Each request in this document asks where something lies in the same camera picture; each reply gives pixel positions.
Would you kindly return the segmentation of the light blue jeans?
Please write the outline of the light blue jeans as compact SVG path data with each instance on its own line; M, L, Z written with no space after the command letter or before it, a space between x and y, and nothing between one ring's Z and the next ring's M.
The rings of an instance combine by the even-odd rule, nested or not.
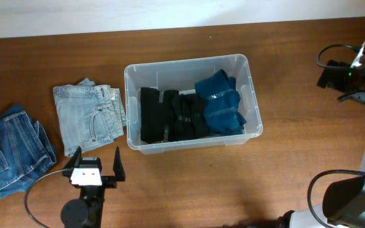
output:
M113 143L124 135L126 117L120 89L88 78L53 88L64 155L73 156Z

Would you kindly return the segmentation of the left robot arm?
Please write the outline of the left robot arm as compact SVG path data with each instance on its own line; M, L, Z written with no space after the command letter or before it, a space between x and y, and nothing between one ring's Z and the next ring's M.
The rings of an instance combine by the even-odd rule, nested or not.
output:
M77 148L64 166L62 176L80 190L79 197L68 201L61 209L61 222L66 228L100 228L105 202L105 190L115 189L118 182L125 181L125 172L120 150L115 150L113 175L102 175L101 160L98 157L82 157Z

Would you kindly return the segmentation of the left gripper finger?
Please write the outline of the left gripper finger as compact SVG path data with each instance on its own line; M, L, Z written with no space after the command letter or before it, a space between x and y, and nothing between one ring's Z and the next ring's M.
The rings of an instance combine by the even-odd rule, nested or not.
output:
M125 171L120 157L120 149L117 146L115 150L115 157L113 161L113 171L117 182L125 181Z
M72 169L72 168L77 168L79 166L79 162L81 160L81 154L82 154L82 149L79 146L76 149L76 152L71 157L71 159L67 162L67 164L63 168L66 170Z

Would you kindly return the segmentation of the black taped cloth bundle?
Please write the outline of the black taped cloth bundle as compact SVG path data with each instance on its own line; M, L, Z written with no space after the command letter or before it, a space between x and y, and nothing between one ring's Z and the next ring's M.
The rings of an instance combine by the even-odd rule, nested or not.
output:
M198 94L178 94L171 101L170 141L185 141L209 136L204 117L207 102Z

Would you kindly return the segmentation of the teal blue taped cloth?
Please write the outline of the teal blue taped cloth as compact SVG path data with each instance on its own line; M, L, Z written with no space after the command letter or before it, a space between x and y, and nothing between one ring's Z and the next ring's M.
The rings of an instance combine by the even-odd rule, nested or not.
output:
M247 121L238 110L241 98L234 77L220 69L213 76L197 82L195 91L207 103L203 116L211 136L243 133Z

